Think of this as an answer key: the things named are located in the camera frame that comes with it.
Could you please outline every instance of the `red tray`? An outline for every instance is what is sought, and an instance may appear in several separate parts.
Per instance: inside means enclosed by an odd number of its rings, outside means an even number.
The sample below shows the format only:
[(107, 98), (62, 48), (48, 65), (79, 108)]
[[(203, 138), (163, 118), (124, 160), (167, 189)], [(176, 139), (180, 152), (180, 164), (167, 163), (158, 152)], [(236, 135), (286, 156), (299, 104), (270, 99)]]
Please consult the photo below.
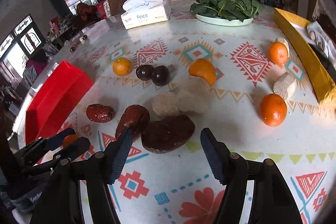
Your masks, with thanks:
[(62, 61), (26, 111), (26, 144), (38, 137), (56, 135), (92, 85), (92, 80), (82, 70)]

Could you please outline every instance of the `black round fruit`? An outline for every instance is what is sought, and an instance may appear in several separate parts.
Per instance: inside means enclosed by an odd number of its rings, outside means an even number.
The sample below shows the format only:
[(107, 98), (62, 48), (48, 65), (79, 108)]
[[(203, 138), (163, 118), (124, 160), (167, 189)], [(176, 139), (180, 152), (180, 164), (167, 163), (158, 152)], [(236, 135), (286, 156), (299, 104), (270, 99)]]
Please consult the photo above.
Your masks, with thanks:
[(152, 65), (141, 65), (135, 71), (136, 76), (142, 81), (148, 81), (152, 78), (154, 67)]
[(154, 85), (164, 86), (169, 83), (169, 70), (166, 66), (158, 66), (154, 69), (152, 74), (152, 81)]

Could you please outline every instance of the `light green plate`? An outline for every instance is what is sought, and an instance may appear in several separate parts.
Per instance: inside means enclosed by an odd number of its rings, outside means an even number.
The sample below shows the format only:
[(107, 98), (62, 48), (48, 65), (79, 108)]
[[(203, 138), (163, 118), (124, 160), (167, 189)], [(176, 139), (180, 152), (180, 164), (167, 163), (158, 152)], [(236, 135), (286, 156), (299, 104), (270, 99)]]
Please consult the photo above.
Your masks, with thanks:
[(245, 19), (243, 22), (241, 22), (238, 19), (229, 21), (227, 19), (205, 17), (205, 16), (200, 16), (200, 15), (196, 15), (196, 17), (200, 21), (210, 23), (210, 24), (214, 24), (214, 25), (221, 25), (221, 26), (244, 26), (244, 25), (250, 24), (253, 21), (253, 18)]

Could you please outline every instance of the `small orange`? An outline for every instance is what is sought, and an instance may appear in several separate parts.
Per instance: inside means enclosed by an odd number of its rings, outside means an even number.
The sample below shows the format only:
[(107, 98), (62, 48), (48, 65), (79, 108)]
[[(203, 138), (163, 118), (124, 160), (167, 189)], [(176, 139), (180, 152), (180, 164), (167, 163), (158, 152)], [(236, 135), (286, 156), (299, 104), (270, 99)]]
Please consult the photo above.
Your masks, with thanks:
[(68, 146), (69, 144), (73, 143), (74, 141), (78, 140), (78, 137), (76, 134), (68, 135), (63, 140), (63, 147)]
[(189, 67), (189, 75), (202, 77), (210, 86), (216, 82), (214, 66), (206, 59), (197, 59)]
[(273, 63), (279, 67), (283, 67), (284, 63), (288, 60), (288, 50), (286, 45), (278, 41), (273, 42), (268, 49), (268, 57)]
[(265, 125), (276, 127), (286, 118), (286, 102), (278, 94), (268, 94), (260, 103), (259, 114)]
[(118, 76), (125, 76), (132, 70), (131, 62), (125, 57), (120, 57), (113, 61), (113, 72)]

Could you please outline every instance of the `green leafy vegetable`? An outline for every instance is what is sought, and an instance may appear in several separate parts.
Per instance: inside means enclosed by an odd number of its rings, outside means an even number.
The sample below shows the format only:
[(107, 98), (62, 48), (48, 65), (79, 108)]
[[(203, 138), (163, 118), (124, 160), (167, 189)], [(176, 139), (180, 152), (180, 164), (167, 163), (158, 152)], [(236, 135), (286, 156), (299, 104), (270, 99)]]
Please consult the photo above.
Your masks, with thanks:
[(227, 20), (245, 19), (256, 17), (263, 10), (257, 0), (195, 0), (190, 7), (192, 15), (206, 17), (220, 17)]

